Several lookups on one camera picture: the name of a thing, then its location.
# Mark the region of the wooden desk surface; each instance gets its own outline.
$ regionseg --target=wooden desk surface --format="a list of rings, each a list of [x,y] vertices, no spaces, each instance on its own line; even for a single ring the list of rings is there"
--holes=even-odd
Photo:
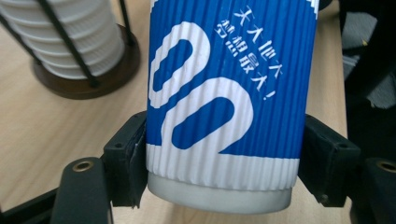
[[[113,0],[119,21],[118,1]],[[127,1],[142,50],[136,76],[123,88],[92,100],[68,100],[33,76],[31,58],[0,28],[0,204],[8,210],[57,188],[63,168],[103,153],[103,146],[133,114],[146,109],[149,1]],[[319,13],[307,113],[347,135],[338,2]],[[141,209],[115,208],[116,223],[350,223],[345,208],[323,208],[298,181],[290,208],[269,215],[208,213],[174,205],[145,192]]]

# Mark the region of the paper cup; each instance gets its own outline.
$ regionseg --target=paper cup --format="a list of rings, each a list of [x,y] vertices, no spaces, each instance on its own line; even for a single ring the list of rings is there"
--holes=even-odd
[[[63,22],[77,21],[96,10],[105,0],[49,0],[58,19]],[[0,7],[8,19],[27,25],[50,24],[47,15],[37,1],[0,0]]]
[[[110,38],[114,39],[114,34],[117,33],[117,29],[118,27],[115,26],[112,21],[108,21],[107,24],[104,25],[103,29],[98,29],[88,36],[74,39],[74,44],[81,53],[92,51],[103,46]],[[70,55],[66,44],[62,40],[48,42],[43,40],[34,40],[27,36],[24,40],[30,48],[49,56],[61,57]]]
[[[49,3],[93,76],[101,76],[119,62],[124,45],[107,1],[51,0]],[[86,78],[36,1],[0,0],[0,9],[52,74],[67,79]]]
[[[114,52],[114,50],[118,50],[120,48],[120,44],[120,39],[113,38],[113,36],[111,36],[111,38],[109,38],[105,44],[102,43],[102,45],[98,48],[86,52],[81,52],[82,59],[84,60],[85,64],[93,65],[106,59],[113,58],[114,55],[109,54],[109,52]],[[79,68],[79,65],[77,64],[71,53],[67,53],[63,56],[54,56],[51,54],[35,51],[35,54],[40,60],[45,61],[50,65],[59,66],[62,68]]]
[[[318,1],[151,1],[148,188],[275,212],[297,178]]]
[[[120,61],[120,58],[122,57],[124,52],[124,47],[125,46],[123,43],[119,43],[118,47],[112,52],[109,52],[109,56],[103,59],[101,62],[88,65],[92,75],[95,77],[99,77],[111,68],[113,68]],[[64,77],[67,79],[86,79],[79,67],[65,68],[63,66],[51,65],[49,63],[43,63],[43,65],[52,74],[58,77]]]
[[[100,8],[96,13],[84,18],[84,20],[74,21],[71,23],[63,23],[64,29],[72,39],[81,39],[93,32],[103,29],[108,21],[112,21],[112,14],[106,7]],[[32,26],[25,25],[15,21],[13,28],[21,35],[29,39],[42,42],[61,42],[62,39],[53,25],[48,26]]]

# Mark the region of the blue paper cup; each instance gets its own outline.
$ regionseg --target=blue paper cup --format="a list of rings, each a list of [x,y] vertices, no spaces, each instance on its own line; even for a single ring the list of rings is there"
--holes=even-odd
[[[318,0],[151,1],[148,188],[240,214],[290,204]]]

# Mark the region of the blue printed design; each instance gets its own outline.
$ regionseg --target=blue printed design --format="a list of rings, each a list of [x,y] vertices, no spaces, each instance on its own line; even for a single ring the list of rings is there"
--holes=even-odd
[[[246,134],[220,154],[299,158],[316,16],[306,0],[157,1],[151,11],[150,62],[164,37],[183,21],[198,24],[205,31],[211,51],[204,70],[167,104],[154,108],[148,101],[148,143],[162,144],[163,120],[177,102],[206,80],[227,77],[249,92],[254,117]],[[155,91],[191,52],[188,41],[179,41],[169,51],[154,74]],[[171,130],[173,145],[192,146],[240,109],[244,108],[233,108],[226,99],[203,106]]]

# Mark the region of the white cup base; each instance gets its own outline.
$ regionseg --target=white cup base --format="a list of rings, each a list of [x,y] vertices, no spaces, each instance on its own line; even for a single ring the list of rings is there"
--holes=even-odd
[[[170,180],[148,173],[148,189],[171,203],[211,212],[264,214],[290,205],[291,189],[242,191],[215,189]]]

